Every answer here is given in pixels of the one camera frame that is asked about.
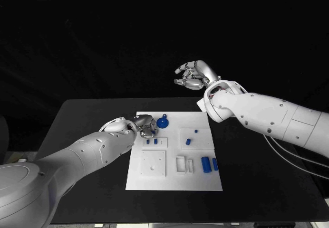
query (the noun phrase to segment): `black table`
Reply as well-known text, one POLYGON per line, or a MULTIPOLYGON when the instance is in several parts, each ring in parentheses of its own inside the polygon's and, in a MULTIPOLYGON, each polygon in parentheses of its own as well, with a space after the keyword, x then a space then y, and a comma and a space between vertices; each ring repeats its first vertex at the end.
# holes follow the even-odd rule
MULTIPOLYGON (((68 100, 37 159, 138 111, 200 111, 190 98, 68 100)), ((329 207, 308 173, 275 153, 236 118, 210 118, 224 192, 126 190, 130 153, 84 177, 64 196, 54 224, 328 221, 329 207)))

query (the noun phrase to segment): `blue object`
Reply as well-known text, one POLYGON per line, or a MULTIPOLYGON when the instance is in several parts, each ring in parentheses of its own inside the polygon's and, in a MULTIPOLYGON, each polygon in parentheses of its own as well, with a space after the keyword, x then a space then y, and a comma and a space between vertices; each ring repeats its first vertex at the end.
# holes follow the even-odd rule
POLYGON ((208 157, 201 158, 204 172, 211 172, 211 161, 208 157))
POLYGON ((164 114, 164 117, 158 119, 156 125, 158 125, 158 127, 161 127, 161 128, 167 128, 167 127, 168 127, 169 121, 168 121, 168 119, 167 119, 167 114, 164 114))
POLYGON ((218 161, 216 158, 213 159, 213 164, 214 164, 214 170, 218 170, 218 161))

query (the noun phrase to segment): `robotic hand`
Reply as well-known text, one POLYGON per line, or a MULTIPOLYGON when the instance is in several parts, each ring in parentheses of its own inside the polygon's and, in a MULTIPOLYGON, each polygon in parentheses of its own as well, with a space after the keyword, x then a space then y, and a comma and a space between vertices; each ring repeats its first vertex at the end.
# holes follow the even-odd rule
POLYGON ((76 182, 130 151, 138 132, 143 138, 156 135, 151 115, 115 119, 100 132, 35 162, 0 165, 0 227, 47 228, 76 182))
POLYGON ((184 64, 175 83, 192 90, 207 86, 198 105, 218 123, 236 117, 243 126, 329 158, 329 114, 272 96, 249 93, 236 81, 223 80, 203 60, 184 64))

